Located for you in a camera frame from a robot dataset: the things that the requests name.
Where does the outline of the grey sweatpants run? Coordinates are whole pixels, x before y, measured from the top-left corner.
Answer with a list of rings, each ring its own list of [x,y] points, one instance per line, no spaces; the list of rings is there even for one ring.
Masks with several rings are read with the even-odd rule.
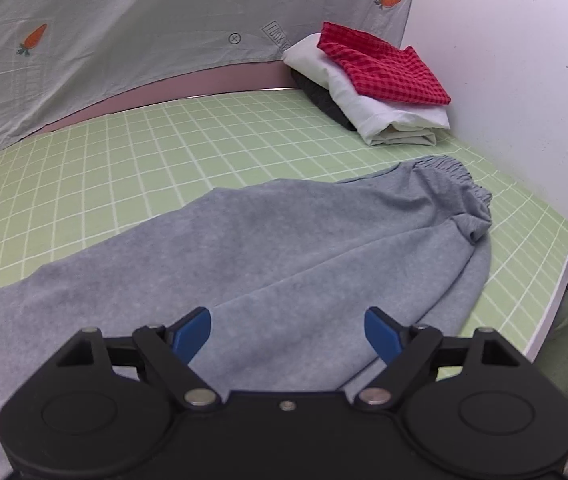
[[[0,408],[77,330],[124,336],[195,307],[212,333],[193,369],[219,393],[354,396],[383,367],[369,307],[459,333],[489,275],[490,202],[449,156],[217,188],[0,288]]]

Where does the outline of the green grid cutting mat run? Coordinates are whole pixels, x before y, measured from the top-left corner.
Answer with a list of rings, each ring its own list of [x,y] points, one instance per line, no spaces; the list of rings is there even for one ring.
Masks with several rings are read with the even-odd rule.
[[[0,287],[211,188],[327,182],[449,155],[492,195],[491,266],[466,325],[534,356],[568,280],[568,220],[448,133],[433,146],[369,146],[296,90],[204,96],[109,114],[0,152]]]

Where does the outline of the white folded garment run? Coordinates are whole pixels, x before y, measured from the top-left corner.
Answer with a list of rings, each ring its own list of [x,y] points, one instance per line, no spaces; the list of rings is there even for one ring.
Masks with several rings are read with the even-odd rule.
[[[355,91],[345,72],[318,47],[320,35],[312,34],[288,48],[283,62],[331,93],[355,132],[367,145],[435,145],[436,132],[450,128],[442,106],[378,101]]]

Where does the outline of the black folded garment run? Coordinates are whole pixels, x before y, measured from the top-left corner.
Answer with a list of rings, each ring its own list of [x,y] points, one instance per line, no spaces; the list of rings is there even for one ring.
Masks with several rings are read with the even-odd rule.
[[[333,122],[341,125],[349,131],[355,131],[354,124],[350,122],[348,117],[343,114],[343,111],[335,103],[331,97],[331,93],[316,82],[312,81],[305,75],[297,72],[293,68],[290,70],[293,82],[303,92],[303,94],[310,100],[310,102]]]

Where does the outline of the red checkered folded cloth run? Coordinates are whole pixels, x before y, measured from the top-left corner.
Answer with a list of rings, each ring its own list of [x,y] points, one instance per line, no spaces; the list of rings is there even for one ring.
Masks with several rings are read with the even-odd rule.
[[[412,47],[401,50],[363,30],[325,22],[317,47],[357,93],[380,101],[446,106],[451,98]]]

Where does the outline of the grey carrot print sheet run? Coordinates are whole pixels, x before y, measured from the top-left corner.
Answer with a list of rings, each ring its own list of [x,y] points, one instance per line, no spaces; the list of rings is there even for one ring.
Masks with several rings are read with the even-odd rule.
[[[144,84],[270,62],[334,22],[391,44],[412,0],[0,0],[0,150]]]

